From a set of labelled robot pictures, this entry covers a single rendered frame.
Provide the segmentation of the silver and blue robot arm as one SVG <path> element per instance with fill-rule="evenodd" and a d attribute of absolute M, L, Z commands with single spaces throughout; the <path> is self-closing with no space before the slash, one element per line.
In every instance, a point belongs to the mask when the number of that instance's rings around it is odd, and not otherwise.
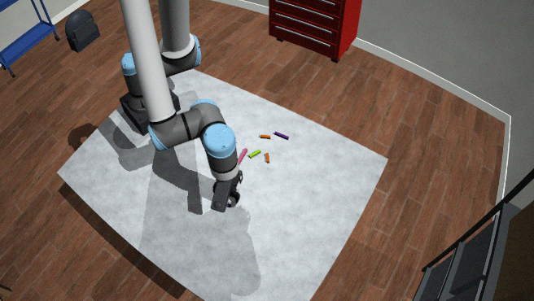
<path fill-rule="evenodd" d="M 239 172 L 236 137 L 210 99 L 200 99 L 177 115 L 166 77 L 198 67 L 201 50 L 197 37 L 190 34 L 189 0 L 158 0 L 158 6 L 160 44 L 149 0 L 120 0 L 130 46 L 121 60 L 129 107 L 148 114 L 147 129 L 158 151 L 200 138 L 217 179 L 210 208 L 225 212 Z"/>

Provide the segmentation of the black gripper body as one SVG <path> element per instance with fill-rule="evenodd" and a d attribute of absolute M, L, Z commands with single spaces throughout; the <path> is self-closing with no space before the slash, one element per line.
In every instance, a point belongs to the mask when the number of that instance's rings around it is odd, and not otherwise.
<path fill-rule="evenodd" d="M 242 175 L 242 178 L 240 180 L 241 175 Z M 238 185 L 238 183 L 240 183 L 240 184 L 242 183 L 243 171 L 239 170 L 238 174 L 233 179 L 234 179 L 234 182 L 233 182 L 233 185 L 232 185 L 232 188 L 231 188 L 231 191 L 230 191 L 230 197 L 234 197 L 234 192 L 237 191 L 236 186 Z M 217 183 L 217 182 L 215 182 L 215 183 Z M 214 186 L 215 186 L 214 189 L 216 189 L 216 184 L 215 183 L 214 183 Z"/>

